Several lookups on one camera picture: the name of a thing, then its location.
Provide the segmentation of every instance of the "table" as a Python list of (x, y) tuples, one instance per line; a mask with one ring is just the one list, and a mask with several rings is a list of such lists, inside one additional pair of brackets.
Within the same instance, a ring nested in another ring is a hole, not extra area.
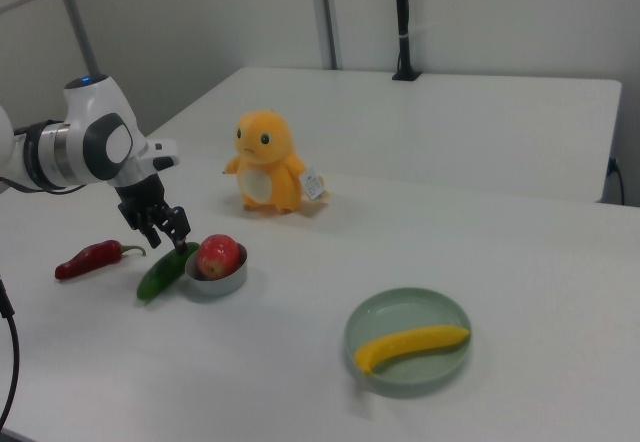
[[(246, 284), (224, 299), (181, 281), (137, 304), (166, 240), (61, 285), (53, 268), (80, 248), (142, 242), (115, 191), (0, 195), (0, 267), (23, 348), (9, 429), (38, 442), (635, 440), (635, 209), (331, 172), (316, 159), (327, 205), (248, 213), (222, 174), (232, 150), (204, 137), (228, 128), (188, 126), (218, 94), (158, 132), (179, 136), (181, 164), (162, 180), (190, 239), (227, 233), (249, 252)], [(473, 324), (461, 372), (411, 400), (362, 391), (342, 357), (352, 310), (399, 286), (450, 296)], [(0, 347), (8, 387), (6, 329)]]
[(245, 68), (157, 133), (227, 155), (236, 120), (272, 108), (308, 163), (326, 172), (594, 202), (620, 90), (608, 80), (398, 82), (376, 72)]

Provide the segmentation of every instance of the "apple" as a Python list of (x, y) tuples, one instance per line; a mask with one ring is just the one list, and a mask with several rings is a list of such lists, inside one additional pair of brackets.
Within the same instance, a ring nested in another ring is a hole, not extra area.
[(197, 264), (202, 275), (210, 280), (233, 274), (240, 264), (238, 243), (224, 234), (207, 237), (198, 249)]

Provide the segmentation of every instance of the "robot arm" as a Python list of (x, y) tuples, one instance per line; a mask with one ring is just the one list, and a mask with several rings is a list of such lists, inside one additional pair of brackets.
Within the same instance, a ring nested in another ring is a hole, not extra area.
[(105, 181), (120, 196), (120, 212), (151, 247), (164, 232), (182, 253), (190, 232), (182, 207), (164, 200), (158, 172), (178, 164), (171, 140), (148, 140), (116, 82), (106, 75), (66, 85), (67, 117), (16, 132), (0, 107), (0, 176), (23, 192), (52, 192)]

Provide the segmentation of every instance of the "white wall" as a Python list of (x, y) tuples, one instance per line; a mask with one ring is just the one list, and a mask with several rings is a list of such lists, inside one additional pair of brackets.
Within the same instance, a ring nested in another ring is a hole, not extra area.
[(62, 89), (86, 70), (62, 0), (0, 0), (0, 105), (14, 127), (64, 118)]
[(315, 0), (76, 2), (100, 70), (120, 84), (144, 133), (240, 67), (327, 65)]
[[(395, 71), (395, 0), (333, 0), (344, 69)], [(435, 73), (615, 79), (613, 153), (640, 205), (640, 0), (410, 0), (414, 67)], [(608, 200), (618, 200), (610, 180)]]

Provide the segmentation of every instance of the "banana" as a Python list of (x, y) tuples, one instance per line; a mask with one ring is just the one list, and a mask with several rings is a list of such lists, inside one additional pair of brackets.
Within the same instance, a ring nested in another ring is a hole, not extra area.
[(380, 362), (399, 355), (429, 349), (450, 347), (469, 337), (469, 330), (455, 325), (431, 325), (384, 335), (356, 350), (356, 367), (365, 375), (372, 374)]

